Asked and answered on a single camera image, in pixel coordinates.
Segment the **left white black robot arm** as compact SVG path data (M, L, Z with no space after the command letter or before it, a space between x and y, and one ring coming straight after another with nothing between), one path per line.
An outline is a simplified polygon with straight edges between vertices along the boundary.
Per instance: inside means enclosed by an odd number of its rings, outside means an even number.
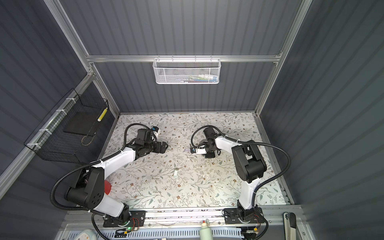
M87 211L101 213L126 226L133 220L129 206L110 197L105 191L105 180L122 167L150 153L164 154L166 142L158 141L159 128L143 127L130 142L124 137L123 147L116 153L102 159L99 163L86 167L79 173L77 182L68 189L65 199Z

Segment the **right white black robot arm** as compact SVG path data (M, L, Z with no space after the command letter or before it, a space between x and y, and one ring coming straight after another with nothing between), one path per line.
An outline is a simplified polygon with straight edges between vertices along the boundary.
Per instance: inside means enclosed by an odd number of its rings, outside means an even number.
M237 174L243 181L236 216L243 223L249 222L256 214L256 188L267 170L259 148L254 145L254 141L241 144L240 141L220 136L213 126L205 127L203 133L206 140L198 148L204 149L203 155L206 158L215 158L221 151L232 154Z

